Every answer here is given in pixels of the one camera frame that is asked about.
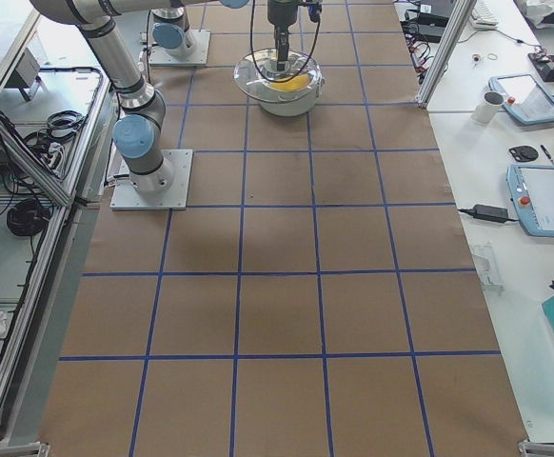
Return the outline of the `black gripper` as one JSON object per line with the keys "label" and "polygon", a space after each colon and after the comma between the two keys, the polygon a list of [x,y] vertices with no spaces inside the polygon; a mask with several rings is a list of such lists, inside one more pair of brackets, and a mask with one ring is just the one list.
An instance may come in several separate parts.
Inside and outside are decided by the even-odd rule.
{"label": "black gripper", "polygon": [[273,38],[278,61],[286,61],[288,59],[288,29],[297,21],[297,15],[297,1],[269,0],[267,2],[267,20],[273,26]]}

